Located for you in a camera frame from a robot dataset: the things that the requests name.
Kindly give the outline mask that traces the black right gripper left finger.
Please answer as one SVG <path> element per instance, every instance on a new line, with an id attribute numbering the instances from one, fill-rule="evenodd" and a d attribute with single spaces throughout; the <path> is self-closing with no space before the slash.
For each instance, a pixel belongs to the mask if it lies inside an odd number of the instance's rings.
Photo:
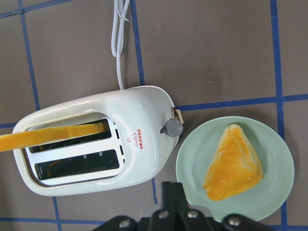
<path id="1" fill-rule="evenodd" d="M 164 181 L 161 183 L 162 189 L 162 208 L 174 212 L 174 193 L 173 183 L 170 181 Z"/>

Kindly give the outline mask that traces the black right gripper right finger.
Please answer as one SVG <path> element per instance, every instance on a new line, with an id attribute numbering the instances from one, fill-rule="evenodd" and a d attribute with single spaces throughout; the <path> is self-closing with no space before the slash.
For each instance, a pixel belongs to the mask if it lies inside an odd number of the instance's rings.
<path id="1" fill-rule="evenodd" d="M 188 209 L 190 205 L 186 199 L 182 183 L 173 183 L 173 192 L 176 211 Z"/>

